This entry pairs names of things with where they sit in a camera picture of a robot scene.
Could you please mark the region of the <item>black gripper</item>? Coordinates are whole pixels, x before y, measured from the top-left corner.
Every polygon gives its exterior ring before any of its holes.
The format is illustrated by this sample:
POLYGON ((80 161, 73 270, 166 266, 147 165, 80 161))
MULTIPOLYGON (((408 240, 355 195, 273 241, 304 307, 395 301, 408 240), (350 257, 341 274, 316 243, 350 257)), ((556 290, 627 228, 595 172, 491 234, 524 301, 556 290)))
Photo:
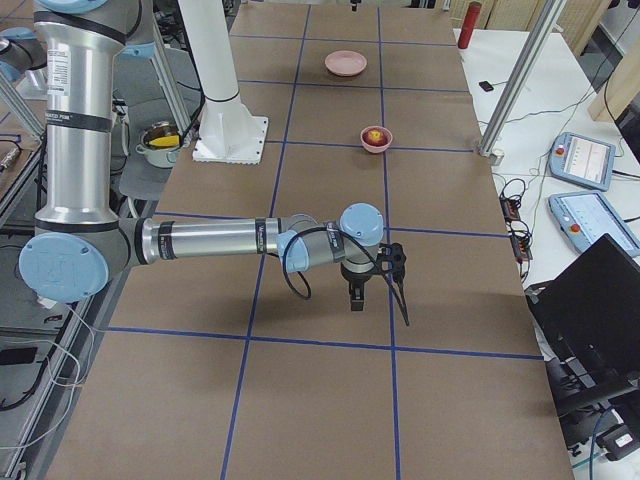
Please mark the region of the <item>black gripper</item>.
POLYGON ((372 264, 342 262, 340 270, 342 277, 349 285, 351 311, 362 310, 364 308, 365 284, 377 274, 377 268, 372 264))

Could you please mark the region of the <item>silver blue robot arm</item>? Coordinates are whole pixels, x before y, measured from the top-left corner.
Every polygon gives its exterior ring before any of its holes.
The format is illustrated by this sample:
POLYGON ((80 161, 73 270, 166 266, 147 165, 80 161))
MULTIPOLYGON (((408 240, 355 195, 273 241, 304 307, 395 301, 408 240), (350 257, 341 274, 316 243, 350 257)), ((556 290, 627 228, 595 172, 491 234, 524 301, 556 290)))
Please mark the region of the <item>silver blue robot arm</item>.
POLYGON ((284 218, 202 224, 123 219, 109 205, 113 67, 135 47, 157 51, 148 1, 38 1, 34 23, 47 43, 47 200, 19 256, 24 282, 42 297, 73 303, 117 274, 158 260, 271 254, 285 273, 337 263, 360 309, 363 283, 382 270, 381 213, 349 206, 335 222, 284 218))

